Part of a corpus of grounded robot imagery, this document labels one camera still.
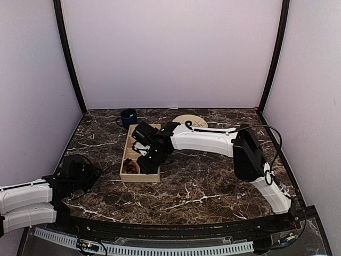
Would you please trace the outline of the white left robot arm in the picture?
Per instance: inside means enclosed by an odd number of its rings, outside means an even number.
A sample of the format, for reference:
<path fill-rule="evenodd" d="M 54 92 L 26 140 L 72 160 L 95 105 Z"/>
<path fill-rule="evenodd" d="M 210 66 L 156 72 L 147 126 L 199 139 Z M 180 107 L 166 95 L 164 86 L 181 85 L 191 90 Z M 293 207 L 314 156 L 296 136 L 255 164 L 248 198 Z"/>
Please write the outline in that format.
<path fill-rule="evenodd" d="M 70 208 L 62 201 L 81 191 L 86 194 L 102 174 L 87 157 L 64 158 L 57 170 L 19 185 L 1 186 L 1 236 L 13 230 L 55 223 L 64 233 L 75 228 Z"/>

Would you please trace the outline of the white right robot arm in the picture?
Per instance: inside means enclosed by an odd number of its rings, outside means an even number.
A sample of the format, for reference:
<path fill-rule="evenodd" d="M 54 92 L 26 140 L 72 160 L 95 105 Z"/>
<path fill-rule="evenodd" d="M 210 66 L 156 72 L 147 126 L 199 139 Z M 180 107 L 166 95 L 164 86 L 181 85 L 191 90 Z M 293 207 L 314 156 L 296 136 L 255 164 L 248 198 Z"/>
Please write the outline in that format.
<path fill-rule="evenodd" d="M 252 184 L 276 215 L 272 227 L 284 231 L 293 221 L 293 201 L 282 182 L 276 180 L 252 126 L 234 129 L 194 127 L 190 120 L 165 123 L 160 129 L 141 122 L 132 132 L 133 150 L 140 154 L 137 164 L 144 174 L 155 174 L 175 150 L 196 150 L 233 159 L 234 174 Z"/>

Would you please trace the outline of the black red yellow argyle sock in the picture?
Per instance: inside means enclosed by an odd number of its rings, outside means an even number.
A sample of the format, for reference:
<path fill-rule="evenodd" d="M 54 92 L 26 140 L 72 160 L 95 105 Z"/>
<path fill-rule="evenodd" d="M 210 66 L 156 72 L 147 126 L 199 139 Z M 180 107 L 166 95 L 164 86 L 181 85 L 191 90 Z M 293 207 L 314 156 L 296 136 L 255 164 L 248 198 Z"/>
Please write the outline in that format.
<path fill-rule="evenodd" d="M 128 174 L 138 174 L 138 169 L 132 159 L 127 158 L 123 161 L 123 172 Z"/>

